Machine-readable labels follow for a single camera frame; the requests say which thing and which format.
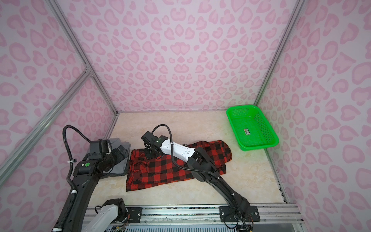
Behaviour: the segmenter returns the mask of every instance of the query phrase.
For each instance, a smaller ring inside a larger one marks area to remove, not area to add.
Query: beige marble surface
[[[159,124],[167,124],[179,144],[223,140],[232,151],[223,179],[250,203],[283,202],[264,150],[240,150],[225,111],[121,113],[111,138],[130,142],[131,149],[144,148],[141,136]],[[168,136],[167,129],[160,127],[155,135]],[[126,192],[126,178],[100,180],[89,205],[102,205],[113,198],[123,198],[125,205],[225,203],[210,185],[196,179]]]

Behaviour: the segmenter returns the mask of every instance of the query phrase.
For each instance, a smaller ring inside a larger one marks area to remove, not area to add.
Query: red plaid shirt
[[[228,145],[221,141],[206,142],[200,141],[186,145],[191,148],[202,147],[214,160],[215,167],[219,173],[227,172],[226,162],[232,159],[232,152]],[[175,161],[185,166],[186,162],[174,157]],[[129,160],[129,172],[126,180],[126,191],[147,189],[153,186],[167,184],[182,180],[193,179],[190,171],[179,170],[172,162],[170,155],[164,155],[161,159],[147,160],[144,149],[136,149],[131,152]]]

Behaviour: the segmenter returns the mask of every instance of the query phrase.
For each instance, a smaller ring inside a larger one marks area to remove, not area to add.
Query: pink leopard print wall
[[[1,166],[83,67],[43,0],[3,0],[0,28]]]
[[[296,0],[59,1],[119,110],[252,104]]]
[[[103,138],[112,111],[89,79],[0,189],[0,231],[51,231],[67,199],[68,155],[62,129],[73,125],[89,139]],[[67,139],[74,158],[89,144],[71,129]]]
[[[309,1],[260,107],[309,231],[371,231],[371,1]]]

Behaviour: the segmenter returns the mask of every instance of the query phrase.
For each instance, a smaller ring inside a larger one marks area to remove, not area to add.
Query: white cable tie
[[[71,159],[71,160],[68,160],[67,163],[76,163],[77,160],[76,159]]]

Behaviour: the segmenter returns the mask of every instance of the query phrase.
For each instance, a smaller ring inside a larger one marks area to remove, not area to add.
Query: basket label
[[[250,134],[249,129],[246,128],[246,129],[243,129],[243,130],[245,131],[245,134],[246,134],[246,135],[249,135],[249,134]]]

